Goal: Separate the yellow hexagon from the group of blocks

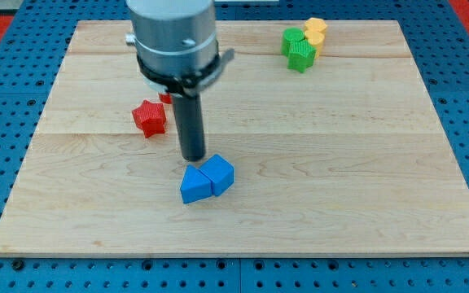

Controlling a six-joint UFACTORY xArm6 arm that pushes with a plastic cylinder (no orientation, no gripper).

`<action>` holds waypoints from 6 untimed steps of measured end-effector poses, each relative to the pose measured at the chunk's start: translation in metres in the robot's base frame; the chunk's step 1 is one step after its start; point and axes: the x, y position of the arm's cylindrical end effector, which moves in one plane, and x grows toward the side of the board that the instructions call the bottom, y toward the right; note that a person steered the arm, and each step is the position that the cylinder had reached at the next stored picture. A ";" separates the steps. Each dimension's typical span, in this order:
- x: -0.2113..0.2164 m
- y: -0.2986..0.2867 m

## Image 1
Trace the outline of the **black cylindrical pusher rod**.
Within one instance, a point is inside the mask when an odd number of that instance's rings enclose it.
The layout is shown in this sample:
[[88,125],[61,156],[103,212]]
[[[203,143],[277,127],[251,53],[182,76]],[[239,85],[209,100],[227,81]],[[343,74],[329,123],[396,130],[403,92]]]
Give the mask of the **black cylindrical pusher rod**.
[[182,157],[191,162],[201,160],[206,147],[200,96],[171,96]]

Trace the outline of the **black clamp ring mount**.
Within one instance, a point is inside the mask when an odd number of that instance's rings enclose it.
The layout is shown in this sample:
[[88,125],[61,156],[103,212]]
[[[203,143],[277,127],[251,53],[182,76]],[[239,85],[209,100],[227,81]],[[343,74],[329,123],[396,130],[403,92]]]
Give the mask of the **black clamp ring mount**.
[[145,82],[157,93],[195,96],[213,85],[220,78],[226,65],[234,58],[235,50],[230,48],[223,55],[216,55],[205,68],[184,76],[167,76],[154,72],[138,55],[137,62]]

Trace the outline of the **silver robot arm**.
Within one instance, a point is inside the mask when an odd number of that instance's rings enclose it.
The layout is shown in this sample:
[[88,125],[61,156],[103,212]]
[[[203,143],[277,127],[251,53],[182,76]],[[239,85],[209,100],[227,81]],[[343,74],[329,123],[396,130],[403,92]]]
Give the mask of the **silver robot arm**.
[[200,94],[215,83],[235,51],[219,52],[213,0],[127,0],[140,72],[169,94],[182,157],[206,153]]

